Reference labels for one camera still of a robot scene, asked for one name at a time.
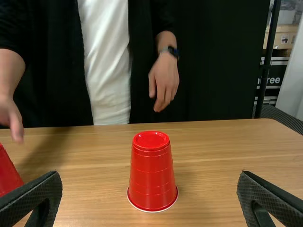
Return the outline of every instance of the red plastic cup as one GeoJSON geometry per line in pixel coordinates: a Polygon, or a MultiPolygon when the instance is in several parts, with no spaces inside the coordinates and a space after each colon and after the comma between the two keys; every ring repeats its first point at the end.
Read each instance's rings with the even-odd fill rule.
{"type": "Polygon", "coordinates": [[[145,212],[161,212],[178,198],[169,137],[159,131],[144,131],[133,139],[129,202],[145,212]]]}
{"type": "Polygon", "coordinates": [[[23,185],[14,164],[0,143],[0,197],[23,185]]]}

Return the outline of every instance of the finger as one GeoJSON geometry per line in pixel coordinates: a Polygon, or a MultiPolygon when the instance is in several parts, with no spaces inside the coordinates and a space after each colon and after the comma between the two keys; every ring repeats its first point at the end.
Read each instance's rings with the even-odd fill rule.
{"type": "Polygon", "coordinates": [[[154,106],[155,112],[160,112],[160,108],[164,103],[164,96],[165,96],[165,87],[157,87],[157,100],[154,106]]]}
{"type": "Polygon", "coordinates": [[[18,143],[22,143],[24,129],[23,129],[21,116],[18,113],[11,112],[9,114],[9,127],[11,130],[11,136],[13,140],[18,143]]]}
{"type": "Polygon", "coordinates": [[[155,98],[156,96],[156,79],[153,73],[148,76],[149,81],[149,96],[150,98],[155,98]]]}
{"type": "Polygon", "coordinates": [[[179,84],[180,84],[178,69],[176,70],[176,74],[177,74],[177,82],[176,82],[176,86],[175,86],[175,89],[174,89],[174,97],[175,97],[176,94],[177,94],[178,87],[179,87],[179,84]]]}
{"type": "Polygon", "coordinates": [[[174,100],[175,99],[175,96],[176,96],[176,93],[177,93],[177,87],[175,87],[172,92],[171,92],[171,99],[170,101],[174,100]]]}
{"type": "Polygon", "coordinates": [[[164,100],[163,105],[161,106],[160,111],[164,110],[170,104],[171,92],[172,92],[172,89],[168,87],[165,91],[165,100],[164,100]]]}
{"type": "Polygon", "coordinates": [[[1,110],[0,110],[0,124],[2,124],[3,126],[9,126],[9,117],[1,110]]]}

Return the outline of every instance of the black panel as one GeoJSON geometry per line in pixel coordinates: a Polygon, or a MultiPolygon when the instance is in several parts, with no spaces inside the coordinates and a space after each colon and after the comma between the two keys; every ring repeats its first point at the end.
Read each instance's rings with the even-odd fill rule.
{"type": "Polygon", "coordinates": [[[269,0],[178,0],[188,120],[251,118],[269,0]]]}

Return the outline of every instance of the wooden table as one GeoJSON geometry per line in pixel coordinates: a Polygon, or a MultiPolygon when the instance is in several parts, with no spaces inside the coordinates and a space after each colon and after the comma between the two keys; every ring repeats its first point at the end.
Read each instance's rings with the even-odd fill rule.
{"type": "Polygon", "coordinates": [[[273,120],[26,129],[22,146],[0,130],[0,141],[25,182],[60,173],[55,227],[244,227],[242,170],[303,198],[303,137],[273,120]],[[126,199],[131,141],[145,130],[167,133],[172,144],[180,194],[163,213],[140,212],[126,199]]]}

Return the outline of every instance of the black pole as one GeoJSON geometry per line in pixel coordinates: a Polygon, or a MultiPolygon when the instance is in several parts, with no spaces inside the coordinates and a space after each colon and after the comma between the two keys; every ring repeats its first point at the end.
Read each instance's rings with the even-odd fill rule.
{"type": "Polygon", "coordinates": [[[264,59],[264,65],[262,66],[263,70],[262,70],[260,90],[259,90],[260,93],[259,93],[258,100],[257,100],[255,118],[260,118],[260,116],[261,116],[262,105],[263,105],[263,100],[264,100],[266,85],[267,85],[267,78],[268,78],[268,74],[269,74],[271,56],[273,54],[273,49],[274,49],[276,27],[278,24],[280,7],[281,7],[281,0],[275,0],[274,6],[272,9],[272,16],[271,16],[271,22],[270,22],[270,27],[269,27],[269,33],[268,33],[266,55],[265,55],[265,59],[264,59]]]}

